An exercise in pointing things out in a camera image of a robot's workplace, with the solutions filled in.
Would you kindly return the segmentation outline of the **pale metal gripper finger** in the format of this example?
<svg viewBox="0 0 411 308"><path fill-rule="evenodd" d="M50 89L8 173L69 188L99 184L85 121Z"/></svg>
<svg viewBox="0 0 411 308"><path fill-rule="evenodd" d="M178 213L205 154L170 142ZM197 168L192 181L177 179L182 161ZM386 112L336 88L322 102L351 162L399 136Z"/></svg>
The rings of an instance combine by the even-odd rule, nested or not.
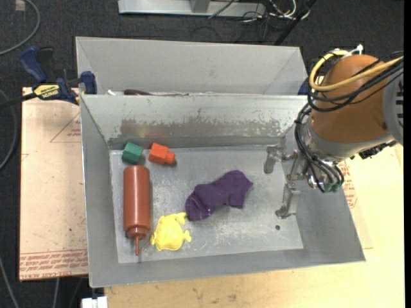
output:
<svg viewBox="0 0 411 308"><path fill-rule="evenodd" d="M267 147L267 157L263 164L265 174L270 174L278 162L284 162L294 158L294 153L287 153L284 147L278 145Z"/></svg>
<svg viewBox="0 0 411 308"><path fill-rule="evenodd" d="M297 213L301 191L294 182L287 183L283 189L283 200L280 209L275 214L279 219L285 219Z"/></svg>

